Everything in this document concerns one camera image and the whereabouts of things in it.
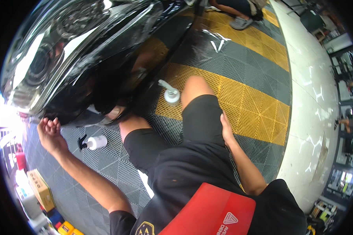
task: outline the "printed logo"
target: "printed logo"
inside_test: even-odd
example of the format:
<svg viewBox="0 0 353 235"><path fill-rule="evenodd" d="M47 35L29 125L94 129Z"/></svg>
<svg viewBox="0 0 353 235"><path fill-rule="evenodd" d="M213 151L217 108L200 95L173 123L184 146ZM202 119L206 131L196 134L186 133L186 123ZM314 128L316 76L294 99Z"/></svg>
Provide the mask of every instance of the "printed logo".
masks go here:
<svg viewBox="0 0 353 235"><path fill-rule="evenodd" d="M216 235L225 235L227 233L227 230L229 228L224 224L235 224L237 222L238 222L238 219L231 212L228 212L224 218L223 224L221 224Z"/></svg>
<svg viewBox="0 0 353 235"><path fill-rule="evenodd" d="M148 221L144 221L136 230L136 235L154 235L154 225Z"/></svg>
<svg viewBox="0 0 353 235"><path fill-rule="evenodd" d="M235 224L238 222L238 219L231 213L228 212L224 218L224 224Z"/></svg>

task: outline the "sneaker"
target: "sneaker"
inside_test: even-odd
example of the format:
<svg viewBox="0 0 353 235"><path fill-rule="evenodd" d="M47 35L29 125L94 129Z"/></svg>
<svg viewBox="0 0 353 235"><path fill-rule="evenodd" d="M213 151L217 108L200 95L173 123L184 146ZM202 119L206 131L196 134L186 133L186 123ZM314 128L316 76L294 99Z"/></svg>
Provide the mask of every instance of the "sneaker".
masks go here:
<svg viewBox="0 0 353 235"><path fill-rule="evenodd" d="M243 30L245 28L247 28L251 23L253 22L252 19L249 20L245 20L241 17L235 17L234 21L229 22L229 25L237 30Z"/></svg>

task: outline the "black car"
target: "black car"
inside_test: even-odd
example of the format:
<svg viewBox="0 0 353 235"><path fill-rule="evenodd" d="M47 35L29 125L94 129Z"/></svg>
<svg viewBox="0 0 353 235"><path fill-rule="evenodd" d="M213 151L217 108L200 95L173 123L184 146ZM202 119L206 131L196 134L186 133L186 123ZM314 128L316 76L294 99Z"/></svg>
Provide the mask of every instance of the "black car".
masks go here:
<svg viewBox="0 0 353 235"><path fill-rule="evenodd" d="M49 0L23 22L1 93L24 118L109 125L131 112L195 19L199 1Z"/></svg>

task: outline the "cardboard box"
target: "cardboard box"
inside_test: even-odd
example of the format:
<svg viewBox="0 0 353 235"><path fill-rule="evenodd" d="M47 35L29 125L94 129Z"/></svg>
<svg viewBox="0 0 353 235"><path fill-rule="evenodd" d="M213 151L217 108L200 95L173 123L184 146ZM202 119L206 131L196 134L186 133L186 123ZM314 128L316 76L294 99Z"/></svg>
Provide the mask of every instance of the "cardboard box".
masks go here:
<svg viewBox="0 0 353 235"><path fill-rule="evenodd" d="M29 184L34 192L38 202L48 212L55 208L55 203L52 198L50 187L46 184L38 170L31 170L27 172Z"/></svg>

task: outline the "man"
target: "man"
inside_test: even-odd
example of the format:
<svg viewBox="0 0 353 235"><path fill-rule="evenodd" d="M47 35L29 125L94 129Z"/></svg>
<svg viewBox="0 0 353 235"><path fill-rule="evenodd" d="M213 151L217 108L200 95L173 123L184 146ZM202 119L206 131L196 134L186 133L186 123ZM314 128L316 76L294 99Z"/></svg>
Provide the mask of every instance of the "man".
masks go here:
<svg viewBox="0 0 353 235"><path fill-rule="evenodd" d="M209 3L224 12L235 15L229 25L237 30L247 28L254 20L263 19L262 8L266 0L209 0Z"/></svg>
<svg viewBox="0 0 353 235"><path fill-rule="evenodd" d="M154 197L139 218L117 186L75 158L60 135L57 118L38 125L42 146L110 213L111 234L142 234L144 223L158 234L188 203L203 182L250 197L256 202L248 234L304 234L303 212L278 179L268 186L236 142L217 97L200 76L191 76L181 95L183 143L170 147L147 121L131 116L119 124L124 147L134 166L148 175ZM237 184L230 149L245 189Z"/></svg>

